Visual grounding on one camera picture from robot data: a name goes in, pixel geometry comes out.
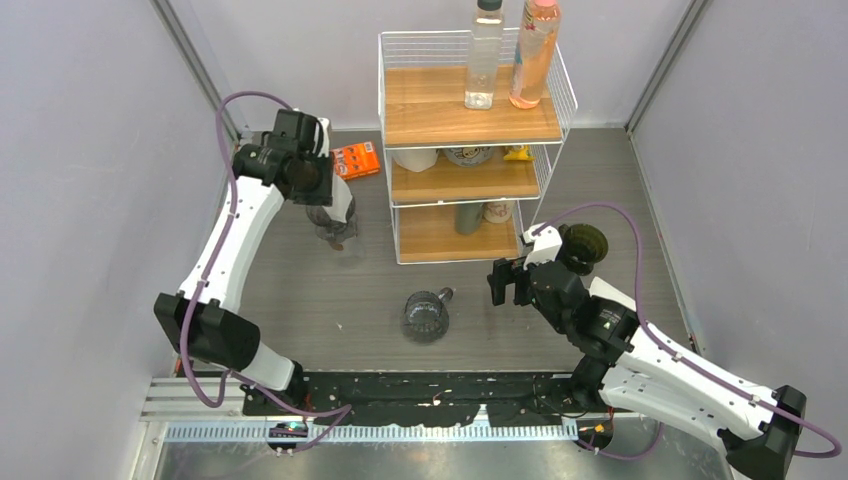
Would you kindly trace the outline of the dark green dripper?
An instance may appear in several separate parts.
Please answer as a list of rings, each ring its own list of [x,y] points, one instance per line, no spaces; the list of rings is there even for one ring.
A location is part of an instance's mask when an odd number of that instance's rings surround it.
[[[556,259],[579,276],[592,273],[594,266],[608,254],[609,244],[601,230],[589,224],[560,225],[562,239]]]

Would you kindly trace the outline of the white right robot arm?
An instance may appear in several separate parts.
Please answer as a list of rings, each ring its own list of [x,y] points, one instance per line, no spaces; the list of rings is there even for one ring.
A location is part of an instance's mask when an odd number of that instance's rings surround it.
[[[646,415],[713,447],[747,479],[786,478],[801,428],[774,410],[803,415],[807,399],[799,390],[723,370],[642,326],[633,298],[599,277],[584,284],[560,262],[498,259],[487,281],[494,305],[513,285],[515,304],[533,306],[583,353],[570,385],[580,408],[605,404]]]

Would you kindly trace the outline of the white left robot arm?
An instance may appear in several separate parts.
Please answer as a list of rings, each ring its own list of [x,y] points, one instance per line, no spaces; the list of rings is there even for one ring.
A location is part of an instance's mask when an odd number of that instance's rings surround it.
[[[266,345],[239,309],[258,248],[285,202],[304,206],[328,243],[355,235],[355,200],[335,171],[330,131],[326,118],[281,109],[260,143],[239,147],[223,208],[194,269],[176,293],[162,293],[154,303],[183,364],[205,362],[260,385],[284,414],[305,405],[302,367]]]

